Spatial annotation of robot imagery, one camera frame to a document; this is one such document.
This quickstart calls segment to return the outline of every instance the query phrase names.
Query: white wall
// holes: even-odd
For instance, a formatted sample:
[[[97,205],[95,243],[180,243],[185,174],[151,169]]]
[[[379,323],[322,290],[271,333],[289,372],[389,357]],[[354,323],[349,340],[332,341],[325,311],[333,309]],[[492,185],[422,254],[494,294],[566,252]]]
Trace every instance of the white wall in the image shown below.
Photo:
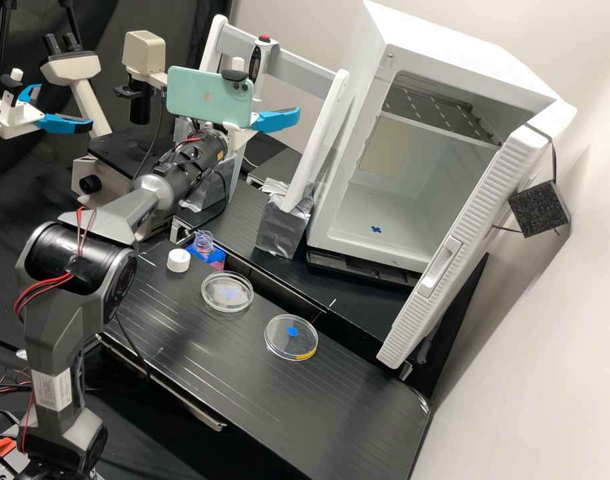
[[[341,66],[361,0],[237,0],[231,20],[330,69]],[[584,108],[610,68],[610,0],[379,0],[506,48],[568,102]],[[272,80],[268,108],[302,108],[298,126],[275,134],[302,151],[322,102]]]
[[[551,262],[500,322],[468,313],[413,480],[610,479],[607,80],[594,110],[581,118],[593,126],[591,146],[560,180],[572,207],[571,235],[553,259],[551,243],[548,251],[523,250],[526,272],[538,270],[530,257]],[[501,256],[509,258],[510,250],[499,244]],[[500,296],[515,286],[503,283],[502,272],[487,270],[489,282],[476,293],[491,317],[493,306],[506,302],[489,308],[481,300],[489,298],[490,282],[500,284]]]

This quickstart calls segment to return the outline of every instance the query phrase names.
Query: white bottle cap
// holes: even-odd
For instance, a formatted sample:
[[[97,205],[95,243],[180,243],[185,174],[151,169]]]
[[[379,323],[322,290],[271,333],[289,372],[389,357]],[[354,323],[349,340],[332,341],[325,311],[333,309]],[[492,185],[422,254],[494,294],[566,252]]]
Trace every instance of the white bottle cap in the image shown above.
[[[20,81],[23,79],[23,71],[20,69],[11,69],[11,74],[9,76],[16,81]]]
[[[191,254],[184,249],[174,249],[167,257],[167,268],[172,272],[182,273],[189,270]]]

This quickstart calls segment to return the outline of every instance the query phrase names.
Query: plastic bottle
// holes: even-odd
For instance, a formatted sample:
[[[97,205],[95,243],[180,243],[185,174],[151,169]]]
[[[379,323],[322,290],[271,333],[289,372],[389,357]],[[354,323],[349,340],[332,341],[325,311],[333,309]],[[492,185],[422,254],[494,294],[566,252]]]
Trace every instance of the plastic bottle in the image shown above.
[[[214,247],[213,234],[210,231],[196,231],[193,243],[187,247],[187,251],[216,270],[224,270],[225,268],[227,255],[220,248]]]

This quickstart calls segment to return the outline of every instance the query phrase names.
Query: gray tape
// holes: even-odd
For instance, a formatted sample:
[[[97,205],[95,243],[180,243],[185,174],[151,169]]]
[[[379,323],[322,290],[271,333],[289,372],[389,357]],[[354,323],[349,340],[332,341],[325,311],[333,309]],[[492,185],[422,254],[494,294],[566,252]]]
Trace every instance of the gray tape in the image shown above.
[[[292,259],[307,228],[313,206],[311,190],[289,213],[280,210],[284,195],[273,193],[265,206],[256,236],[256,247]]]

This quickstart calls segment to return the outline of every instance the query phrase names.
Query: microscope focus knob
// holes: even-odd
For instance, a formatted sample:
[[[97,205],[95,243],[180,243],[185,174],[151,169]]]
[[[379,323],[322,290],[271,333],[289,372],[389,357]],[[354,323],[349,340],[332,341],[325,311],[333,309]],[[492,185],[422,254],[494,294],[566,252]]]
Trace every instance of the microscope focus knob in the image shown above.
[[[98,178],[98,175],[88,175],[83,177],[78,182],[78,185],[80,186],[80,190],[87,195],[96,193],[103,188],[103,183],[101,182],[100,178]]]

